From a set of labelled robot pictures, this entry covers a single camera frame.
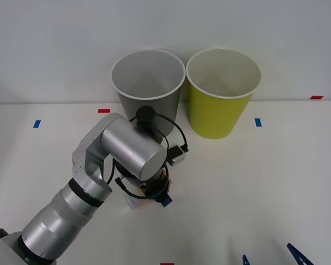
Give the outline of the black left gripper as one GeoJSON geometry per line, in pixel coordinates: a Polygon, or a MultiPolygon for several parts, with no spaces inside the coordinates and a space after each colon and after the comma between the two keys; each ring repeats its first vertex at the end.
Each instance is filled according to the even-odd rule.
{"type": "Polygon", "coordinates": [[[168,195],[170,186],[169,171],[167,167],[161,168],[153,177],[143,182],[140,189],[147,198],[154,198],[163,207],[166,207],[172,202],[168,195]]]}

